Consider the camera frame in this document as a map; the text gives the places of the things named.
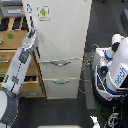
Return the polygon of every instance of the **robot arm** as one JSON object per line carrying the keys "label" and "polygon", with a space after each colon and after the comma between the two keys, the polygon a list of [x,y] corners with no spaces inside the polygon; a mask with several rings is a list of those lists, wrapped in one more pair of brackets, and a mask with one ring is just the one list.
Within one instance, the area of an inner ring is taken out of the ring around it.
{"label": "robot arm", "polygon": [[31,53],[36,47],[36,31],[27,33],[18,48],[2,83],[0,91],[0,128],[11,128],[18,113],[17,95],[24,82],[31,61]]}

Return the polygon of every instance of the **white robot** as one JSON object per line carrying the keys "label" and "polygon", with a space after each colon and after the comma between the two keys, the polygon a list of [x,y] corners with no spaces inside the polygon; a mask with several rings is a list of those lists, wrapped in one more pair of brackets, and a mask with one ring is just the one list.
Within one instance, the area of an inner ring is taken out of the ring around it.
{"label": "white robot", "polygon": [[[121,13],[128,34],[128,9]],[[109,48],[96,48],[92,69],[94,94],[106,105],[116,106],[128,92],[128,37],[115,34]]]}
{"label": "white robot", "polygon": [[11,128],[18,114],[17,95],[24,82],[31,61],[31,53],[36,47],[36,31],[33,27],[22,40],[22,48],[18,48],[2,83],[0,91],[0,128]]}

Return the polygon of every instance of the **drawer handle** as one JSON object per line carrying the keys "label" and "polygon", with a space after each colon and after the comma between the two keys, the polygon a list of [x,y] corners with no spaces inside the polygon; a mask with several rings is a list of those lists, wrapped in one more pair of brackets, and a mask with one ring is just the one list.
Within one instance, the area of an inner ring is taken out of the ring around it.
{"label": "drawer handle", "polygon": [[70,82],[70,80],[53,80],[52,82],[54,82],[56,84],[66,84],[66,83]]}
{"label": "drawer handle", "polygon": [[9,59],[7,61],[0,61],[0,64],[2,63],[9,63]]}
{"label": "drawer handle", "polygon": [[57,65],[57,66],[64,66],[64,65],[67,65],[67,64],[69,64],[69,63],[71,63],[71,61],[67,61],[67,62],[65,62],[65,63],[63,63],[63,64],[58,64],[58,63],[56,63],[56,62],[54,62],[54,61],[52,61],[52,62],[50,62],[51,64],[54,64],[54,65]]}

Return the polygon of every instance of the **blue logo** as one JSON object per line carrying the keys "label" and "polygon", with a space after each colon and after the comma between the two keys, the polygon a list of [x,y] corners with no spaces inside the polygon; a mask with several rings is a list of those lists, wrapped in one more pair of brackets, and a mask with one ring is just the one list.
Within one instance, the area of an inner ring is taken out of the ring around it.
{"label": "blue logo", "polygon": [[30,4],[27,4],[27,12],[32,13],[32,8],[31,8]]}
{"label": "blue logo", "polygon": [[120,68],[120,73],[118,74],[117,78],[115,78],[115,82],[118,85],[122,82],[126,73],[127,73],[127,71],[124,68]]}

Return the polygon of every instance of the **white refrigerator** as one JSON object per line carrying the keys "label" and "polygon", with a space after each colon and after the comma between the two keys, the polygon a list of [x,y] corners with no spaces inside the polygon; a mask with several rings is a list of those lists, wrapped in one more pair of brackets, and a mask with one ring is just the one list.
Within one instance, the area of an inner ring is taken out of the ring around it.
{"label": "white refrigerator", "polygon": [[77,98],[92,0],[22,0],[38,35],[47,99]]}

